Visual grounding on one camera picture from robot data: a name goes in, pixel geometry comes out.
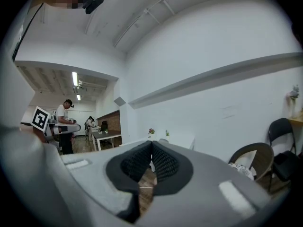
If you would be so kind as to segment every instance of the brown chair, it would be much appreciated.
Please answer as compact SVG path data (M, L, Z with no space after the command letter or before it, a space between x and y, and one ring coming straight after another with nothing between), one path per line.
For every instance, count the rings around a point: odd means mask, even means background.
M270 169L272 173L272 164L274 162L274 152L272 148L265 143L254 143L251 145L247 145L237 150L236 153L233 154L229 163L235 163L236 160L244 155L245 153L256 150L256 155L249 166L249 170L253 167L256 170L257 177L255 181L260 180ZM270 191L271 186L271 175L269 180L268 191Z

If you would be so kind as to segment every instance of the wooden floor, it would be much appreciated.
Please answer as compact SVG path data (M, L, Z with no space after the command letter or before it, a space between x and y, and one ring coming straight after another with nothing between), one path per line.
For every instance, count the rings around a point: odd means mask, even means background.
M93 142L86 140L85 137L76 137L73 141L72 148L74 153L83 153L83 152L92 152L94 150ZM102 150L112 148L110 143L104 143L101 146ZM156 174L148 168L143 175L142 179L139 182L140 186L140 195L139 195L139 204L140 204L140 213L143 215L149 208L152 203L153 197L153 187L156 179ZM269 175L263 177L260 182L258 182L266 191L269 184ZM270 196L276 198L290 186L289 182L282 182L275 176L272 179Z

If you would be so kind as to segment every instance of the wooden table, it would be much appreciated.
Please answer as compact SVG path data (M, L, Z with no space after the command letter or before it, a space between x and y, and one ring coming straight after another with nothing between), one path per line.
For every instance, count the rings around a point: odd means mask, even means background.
M303 112L301 112L301 115L297 118L289 118L288 119L289 122L293 125L293 126L301 126L303 127Z
M118 131L109 131L107 134L105 132L102 132L102 134L100 132L92 132L92 137L93 137L93 143L94 143L95 150L97 150L95 139L97 140L98 149L101 150L101 144L100 144L101 140L110 139L111 143L112 143L112 146L114 148L115 146L114 146L114 143L113 143L113 138L120 137L120 136L121 136L121 132L118 132Z

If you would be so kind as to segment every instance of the chair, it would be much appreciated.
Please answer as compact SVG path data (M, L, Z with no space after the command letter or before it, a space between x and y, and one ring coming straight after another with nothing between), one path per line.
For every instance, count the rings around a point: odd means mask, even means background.
M288 181L296 173L300 167L300 159L297 157L296 145L294 140L294 131L291 123L286 118L281 118L273 121L269 127L268 137L270 146L272 142L286 134L292 134L293 144L290 150L275 156L273 170L281 181Z
M253 167L256 171L257 177L255 181L259 181L272 167L274 162L274 152L273 149L265 143L254 143L247 146L242 147L241 149L237 150L229 163L235 163L238 158L240 158L245 153L251 152L256 150L256 154L254 159L252 160L251 165L248 167L249 170ZM270 191L271 186L271 177L269 181L268 191Z

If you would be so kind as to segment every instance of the white ceiling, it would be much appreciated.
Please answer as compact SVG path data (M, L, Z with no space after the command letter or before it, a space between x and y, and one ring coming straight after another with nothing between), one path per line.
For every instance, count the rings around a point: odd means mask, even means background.
M91 15L86 15L83 9L59 9L46 5L40 10L37 19L48 24L63 23L88 36L109 41L113 46L116 45L118 50L128 53L147 33L159 26L144 10L150 9L161 24L173 16L163 1L159 1L105 0ZM166 0L176 14L206 1L210 0Z
M101 78L78 74L78 81L93 85L77 89L73 86L72 73L69 71L24 66L19 66L18 69L36 92L67 97L79 94L84 101L95 102L108 83Z

